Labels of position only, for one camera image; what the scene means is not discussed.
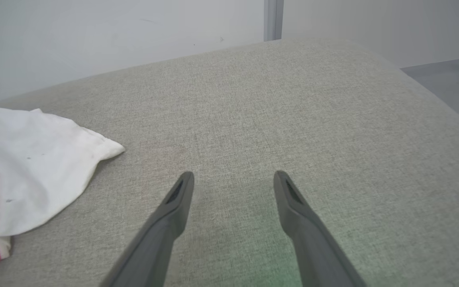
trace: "white cloth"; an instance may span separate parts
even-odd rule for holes
[[[0,237],[46,223],[82,194],[99,161],[124,150],[67,118],[0,108]]]

